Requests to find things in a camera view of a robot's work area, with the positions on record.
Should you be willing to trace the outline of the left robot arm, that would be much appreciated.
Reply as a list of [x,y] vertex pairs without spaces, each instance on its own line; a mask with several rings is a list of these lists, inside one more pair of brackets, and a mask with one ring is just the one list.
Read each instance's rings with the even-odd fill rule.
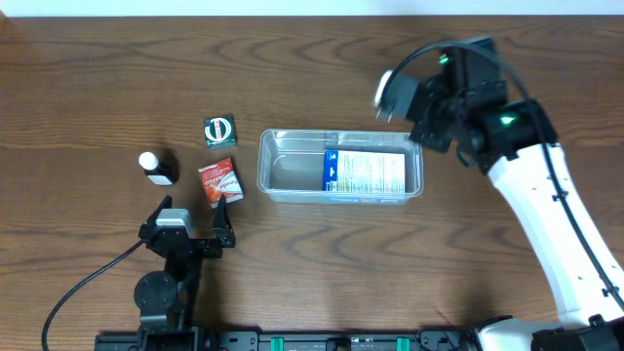
[[134,300],[140,311],[140,327],[149,333],[181,331],[188,325],[199,288],[203,261],[219,259],[233,248],[236,238],[220,197],[210,239],[194,238],[189,211],[175,209],[166,196],[141,225],[138,237],[165,259],[165,267],[143,276],[136,284]]

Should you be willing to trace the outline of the blue cooling patch box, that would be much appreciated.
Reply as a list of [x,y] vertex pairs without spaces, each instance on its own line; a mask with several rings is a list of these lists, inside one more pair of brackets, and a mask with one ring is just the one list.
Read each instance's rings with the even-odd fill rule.
[[404,154],[327,150],[323,190],[344,193],[399,194],[406,191]]

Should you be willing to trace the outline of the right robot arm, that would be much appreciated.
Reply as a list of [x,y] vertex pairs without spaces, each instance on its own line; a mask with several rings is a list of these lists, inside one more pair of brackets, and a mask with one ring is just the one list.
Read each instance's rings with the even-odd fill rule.
[[498,317],[469,330],[467,350],[619,350],[623,270],[589,215],[540,103],[490,37],[435,42],[440,70],[424,81],[402,65],[380,83],[376,110],[412,122],[410,139],[454,148],[514,212],[555,300],[556,323]]

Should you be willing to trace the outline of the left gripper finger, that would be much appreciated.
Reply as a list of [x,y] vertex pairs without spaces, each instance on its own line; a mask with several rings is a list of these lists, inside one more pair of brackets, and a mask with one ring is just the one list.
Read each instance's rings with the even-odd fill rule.
[[234,240],[235,234],[227,214],[226,205],[227,198],[221,195],[215,208],[212,230],[219,240]]
[[160,205],[156,208],[156,210],[148,217],[145,221],[147,226],[156,226],[157,218],[160,215],[161,211],[164,209],[170,209],[173,204],[173,198],[170,195],[166,195]]

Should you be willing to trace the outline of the red Panadol ActiFast box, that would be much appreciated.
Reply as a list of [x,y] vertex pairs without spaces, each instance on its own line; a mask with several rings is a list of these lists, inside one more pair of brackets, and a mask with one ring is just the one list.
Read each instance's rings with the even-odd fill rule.
[[226,158],[198,170],[210,206],[215,209],[222,196],[227,203],[244,198],[243,188],[231,158]]

